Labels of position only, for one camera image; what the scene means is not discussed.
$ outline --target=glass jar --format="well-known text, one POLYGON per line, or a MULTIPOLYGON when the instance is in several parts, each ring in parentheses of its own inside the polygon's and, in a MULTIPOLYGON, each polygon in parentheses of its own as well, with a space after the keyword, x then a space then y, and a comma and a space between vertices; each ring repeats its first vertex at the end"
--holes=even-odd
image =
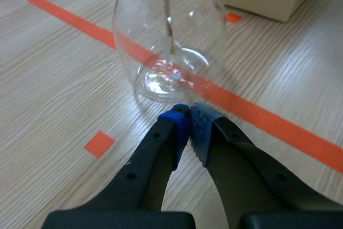
POLYGON ((220 70, 225 23, 218 0, 117 0, 113 33, 135 93, 163 103, 200 99, 220 70))

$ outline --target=orange tape strip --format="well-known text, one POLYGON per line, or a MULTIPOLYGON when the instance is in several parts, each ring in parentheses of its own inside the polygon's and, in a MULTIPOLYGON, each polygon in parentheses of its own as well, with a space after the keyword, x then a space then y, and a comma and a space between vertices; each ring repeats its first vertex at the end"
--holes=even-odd
POLYGON ((96 158, 101 158, 106 151, 113 145, 114 139, 99 131, 94 137, 85 145, 85 149, 96 158))
MULTIPOLYGON (((100 40, 115 48, 113 35, 110 31, 99 28, 81 17, 78 17, 47 0, 29 0, 30 3, 52 14, 60 20, 85 32, 89 36, 100 40)), ((137 45, 121 35, 118 39, 125 51, 134 59, 149 66, 149 60, 157 58, 156 54, 137 45)), ((196 84, 202 85, 203 79, 194 77, 196 84)), ((220 106, 230 113, 249 122, 266 133, 288 143, 320 162, 343 173, 343 149, 315 134, 263 109, 217 85, 212 85, 203 94, 203 98, 220 106)))
POLYGON ((39 7, 40 9, 43 9, 47 13, 52 14, 53 16, 64 21, 65 23, 70 24, 76 29, 86 33, 92 38, 99 40, 112 48, 116 48, 112 32, 104 28, 100 28, 99 26, 92 24, 85 19, 82 19, 81 17, 76 16, 75 14, 62 9, 59 6, 50 3, 49 1, 29 0, 29 2, 39 7))
POLYGON ((242 18, 243 16, 232 12, 229 12, 226 16, 226 20, 232 24, 238 23, 242 18))

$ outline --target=wood grain surface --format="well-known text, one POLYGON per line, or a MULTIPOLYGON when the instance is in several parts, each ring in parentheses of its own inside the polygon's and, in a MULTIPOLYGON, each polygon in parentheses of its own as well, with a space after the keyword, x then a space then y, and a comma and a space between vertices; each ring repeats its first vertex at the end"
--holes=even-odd
MULTIPOLYGON (((115 0, 48 1, 111 30, 115 0)), ((218 84, 343 147, 342 0, 306 0, 285 24, 234 11, 243 19, 227 27, 218 84)), ((39 228, 49 212, 101 191, 168 107, 138 106, 116 50, 27 0, 1 0, 1 21, 0 227, 39 228), (83 147, 99 130, 116 142, 97 159, 83 147)), ((228 115, 305 183, 343 203, 341 174, 228 115)), ((215 185, 189 146, 163 209, 192 213, 197 228, 228 227, 215 185)))

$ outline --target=table surface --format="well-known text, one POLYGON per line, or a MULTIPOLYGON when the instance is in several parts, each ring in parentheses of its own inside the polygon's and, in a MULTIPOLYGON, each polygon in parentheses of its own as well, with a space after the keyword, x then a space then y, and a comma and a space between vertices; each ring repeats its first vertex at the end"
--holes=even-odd
MULTIPOLYGON (((115 0, 48 0, 111 30, 115 0)), ((342 0, 306 0, 287 23, 237 11, 227 27, 225 88, 343 147, 342 0)), ((116 50, 28 3, 1 0, 5 74, 2 228, 39 228, 46 215, 95 196, 129 159, 163 105, 141 115, 116 50), (84 149, 99 131, 115 144, 84 149)), ((261 149, 309 186, 343 203, 338 171, 230 115, 261 149)), ((187 146, 164 210, 197 228, 227 228, 219 194, 187 146)))

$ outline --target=orange square marker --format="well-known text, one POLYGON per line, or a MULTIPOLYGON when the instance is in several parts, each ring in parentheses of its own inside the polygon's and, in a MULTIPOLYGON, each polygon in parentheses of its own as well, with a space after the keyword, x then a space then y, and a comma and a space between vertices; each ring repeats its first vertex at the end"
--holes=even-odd
POLYGON ((226 20, 232 24, 238 23, 242 18, 243 16, 232 12, 229 12, 226 16, 226 20))
POLYGON ((99 131, 84 148, 96 158, 101 158, 113 143, 114 139, 99 131))

